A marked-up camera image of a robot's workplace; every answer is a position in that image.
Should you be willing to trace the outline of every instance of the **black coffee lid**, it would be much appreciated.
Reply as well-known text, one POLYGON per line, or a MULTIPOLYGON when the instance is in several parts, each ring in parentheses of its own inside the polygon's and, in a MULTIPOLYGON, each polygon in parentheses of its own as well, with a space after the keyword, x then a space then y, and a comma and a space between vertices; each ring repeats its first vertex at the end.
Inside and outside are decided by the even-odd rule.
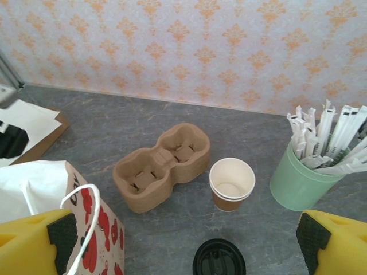
POLYGON ((245 260, 238 248, 225 239, 210 239, 197 250, 193 275, 245 275, 245 260))

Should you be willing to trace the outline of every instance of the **clipboard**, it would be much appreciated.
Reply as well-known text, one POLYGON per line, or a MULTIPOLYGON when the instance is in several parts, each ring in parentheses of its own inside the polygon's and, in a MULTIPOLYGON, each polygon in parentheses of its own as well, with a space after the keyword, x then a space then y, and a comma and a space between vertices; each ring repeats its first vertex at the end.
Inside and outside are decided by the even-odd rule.
POLYGON ((30 150, 25 152, 22 156, 20 156, 17 160, 11 163, 11 165, 32 162, 34 160, 39 160, 39 158, 47 151, 48 148, 52 146, 52 144, 66 131, 69 127, 69 122, 66 117, 60 112, 56 118, 61 125, 50 133, 47 137, 42 139, 39 143, 33 146, 30 150))

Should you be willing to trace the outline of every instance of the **green cup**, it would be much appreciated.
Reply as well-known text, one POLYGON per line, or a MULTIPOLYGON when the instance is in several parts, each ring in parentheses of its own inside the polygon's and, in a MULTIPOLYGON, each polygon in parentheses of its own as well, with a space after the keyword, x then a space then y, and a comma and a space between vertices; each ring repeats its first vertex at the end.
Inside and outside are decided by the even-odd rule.
POLYGON ((312 208, 342 178, 344 175, 322 175, 307 168, 297 159, 289 143, 270 180, 270 191, 285 208, 303 211, 312 208))

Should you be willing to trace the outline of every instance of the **bag handle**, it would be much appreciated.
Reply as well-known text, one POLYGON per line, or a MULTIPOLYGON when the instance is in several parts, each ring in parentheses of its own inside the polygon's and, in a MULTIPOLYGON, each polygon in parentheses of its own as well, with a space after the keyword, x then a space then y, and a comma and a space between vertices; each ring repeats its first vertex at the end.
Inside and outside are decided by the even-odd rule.
POLYGON ((25 202, 28 206, 28 210, 30 212, 30 215, 34 216, 36 214, 39 214, 36 207, 34 206, 33 200, 31 196, 29 196, 30 191, 30 183, 28 180, 24 181, 22 184, 22 193, 25 198, 25 202))
POLYGON ((94 215, 93 215, 93 219, 92 219, 92 223, 91 223, 91 227, 88 230, 87 236, 85 236, 85 240, 83 242, 83 245, 80 248, 80 251, 78 253, 78 255, 76 256, 72 266, 69 269, 69 272, 67 273, 67 275, 75 275, 75 273, 77 272, 81 257, 84 253, 84 251, 86 250, 89 241, 92 238, 92 234, 93 231, 97 225, 97 221, 98 221, 98 216, 99 216, 99 210, 101 208, 101 201, 100 201, 100 194, 99 194, 99 190, 97 188, 97 186, 95 186, 94 184, 84 184, 82 186, 79 186, 77 188, 75 188, 73 191, 71 191, 68 195, 66 195, 62 200, 61 200, 61 205, 60 205, 60 209, 63 209, 63 205, 64 203, 75 193, 79 192, 82 189, 85 188, 90 188, 93 190, 94 193, 94 197, 95 197, 95 207, 94 207, 94 215))

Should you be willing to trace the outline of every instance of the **orange damask wallpaper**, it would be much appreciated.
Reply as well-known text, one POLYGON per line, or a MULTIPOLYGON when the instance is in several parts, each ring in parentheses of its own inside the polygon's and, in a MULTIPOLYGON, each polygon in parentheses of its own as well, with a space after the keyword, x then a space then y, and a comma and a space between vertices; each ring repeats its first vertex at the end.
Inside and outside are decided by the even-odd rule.
POLYGON ((0 0, 30 83, 285 114, 367 104, 365 0, 0 0))

